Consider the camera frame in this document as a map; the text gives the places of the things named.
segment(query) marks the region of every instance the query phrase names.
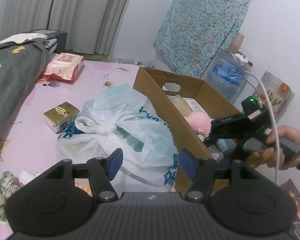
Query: cardboard box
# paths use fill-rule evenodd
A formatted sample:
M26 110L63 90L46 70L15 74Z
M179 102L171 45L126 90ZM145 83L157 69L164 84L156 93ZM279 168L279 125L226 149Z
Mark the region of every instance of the cardboard box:
M167 82L180 85L180 90L178 92L163 90L162 87ZM180 151L186 148L198 158L212 158L212 156L166 95L194 98L213 119L239 113L237 108L207 82L192 77L140 67L133 88L150 99L158 116L170 126L177 149ZM184 195L191 183L179 166L175 189Z

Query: hand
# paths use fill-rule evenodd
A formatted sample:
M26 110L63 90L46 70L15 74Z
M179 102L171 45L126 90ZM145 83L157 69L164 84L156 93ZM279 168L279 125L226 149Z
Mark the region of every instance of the hand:
M278 128L278 134L279 137L285 137L288 140L300 145L300 131L297 128L283 125ZM272 130L266 140L267 144L275 142L275 135L274 131ZM277 160L277 153L274 151L273 148L266 149L261 155L260 155L260 164L267 164L269 168L272 168L275 166L276 160ZM293 163L291 163L289 166L283 163L284 161L284 153L282 152L282 149L280 149L280 163L279 167L280 170L287 170L288 168L298 166L300 164L300 157L297 158Z

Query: white cloth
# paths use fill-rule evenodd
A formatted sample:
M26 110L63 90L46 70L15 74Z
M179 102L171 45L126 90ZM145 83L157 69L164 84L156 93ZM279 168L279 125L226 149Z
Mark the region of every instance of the white cloth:
M43 38L43 39L48 39L48 36L42 33L19 33L12 35L2 41L0 41L0 44L9 42L9 41L14 41L16 43L22 43L25 40L33 40L35 38Z

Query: gray curtain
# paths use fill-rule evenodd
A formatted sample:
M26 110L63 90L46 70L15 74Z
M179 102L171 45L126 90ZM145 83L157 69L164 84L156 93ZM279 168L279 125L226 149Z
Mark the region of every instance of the gray curtain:
M0 40L34 29L46 29L53 0L4 0Z
M54 0L49 29L68 32L66 49L108 56L127 0Z

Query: floral cloth cover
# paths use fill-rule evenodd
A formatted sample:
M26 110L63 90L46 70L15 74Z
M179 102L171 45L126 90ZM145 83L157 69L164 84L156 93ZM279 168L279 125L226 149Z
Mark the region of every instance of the floral cloth cover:
M238 32L251 0L173 0L156 48L178 74L201 78Z

